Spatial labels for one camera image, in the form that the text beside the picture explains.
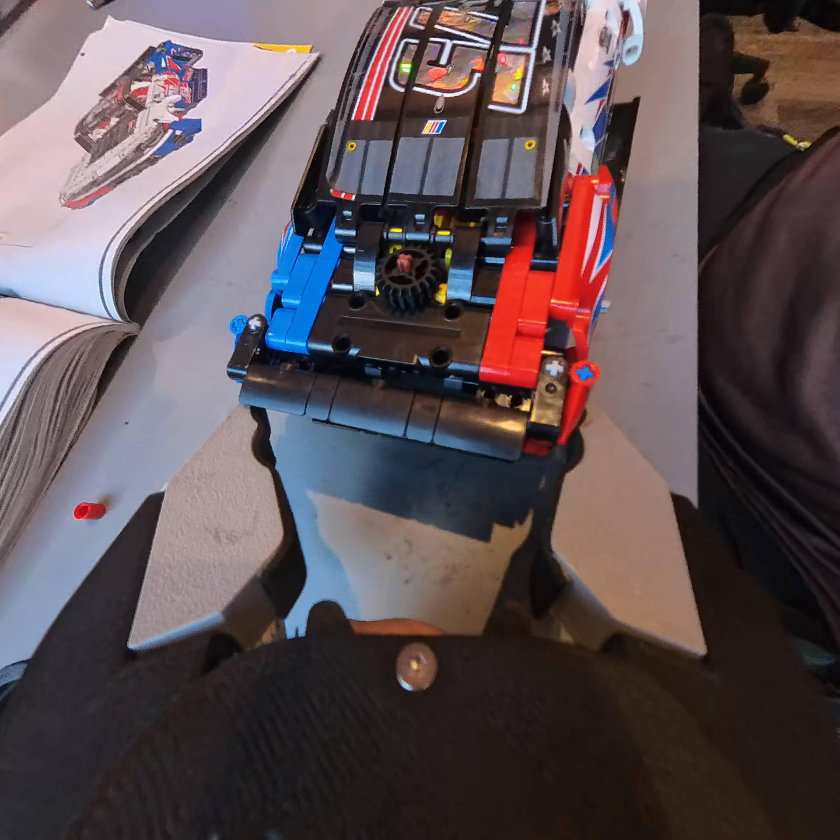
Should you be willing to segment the brick-built toy race car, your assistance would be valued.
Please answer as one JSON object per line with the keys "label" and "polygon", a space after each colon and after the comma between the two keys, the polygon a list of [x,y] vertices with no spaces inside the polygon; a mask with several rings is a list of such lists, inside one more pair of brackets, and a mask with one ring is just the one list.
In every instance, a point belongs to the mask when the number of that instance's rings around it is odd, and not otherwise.
{"label": "brick-built toy race car", "polygon": [[383,2],[290,211],[246,405],[513,462],[566,446],[601,372],[646,2]]}

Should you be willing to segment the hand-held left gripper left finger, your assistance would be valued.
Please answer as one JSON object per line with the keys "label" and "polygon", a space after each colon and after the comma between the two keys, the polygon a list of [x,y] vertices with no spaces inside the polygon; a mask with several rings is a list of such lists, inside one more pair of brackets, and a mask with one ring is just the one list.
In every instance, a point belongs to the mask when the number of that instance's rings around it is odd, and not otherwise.
{"label": "hand-held left gripper left finger", "polygon": [[257,647],[307,579],[263,408],[237,405],[167,483],[128,646],[202,634]]}

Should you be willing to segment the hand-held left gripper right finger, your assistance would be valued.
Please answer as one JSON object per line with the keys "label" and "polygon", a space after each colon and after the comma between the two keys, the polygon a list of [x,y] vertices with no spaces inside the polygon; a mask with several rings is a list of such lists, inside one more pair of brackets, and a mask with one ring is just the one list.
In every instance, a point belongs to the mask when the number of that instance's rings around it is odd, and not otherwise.
{"label": "hand-held left gripper right finger", "polygon": [[561,633],[591,650],[624,635],[704,658],[668,485],[603,411],[588,412],[581,436],[582,458],[563,478],[551,531],[565,579]]}

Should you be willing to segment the open building instruction booklet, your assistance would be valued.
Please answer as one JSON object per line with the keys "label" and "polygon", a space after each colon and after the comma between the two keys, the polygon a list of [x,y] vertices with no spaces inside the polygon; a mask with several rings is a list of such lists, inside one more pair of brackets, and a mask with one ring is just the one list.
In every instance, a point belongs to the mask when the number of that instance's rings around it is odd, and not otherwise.
{"label": "open building instruction booklet", "polygon": [[139,252],[318,59],[110,17],[2,135],[2,564],[140,329],[125,304]]}

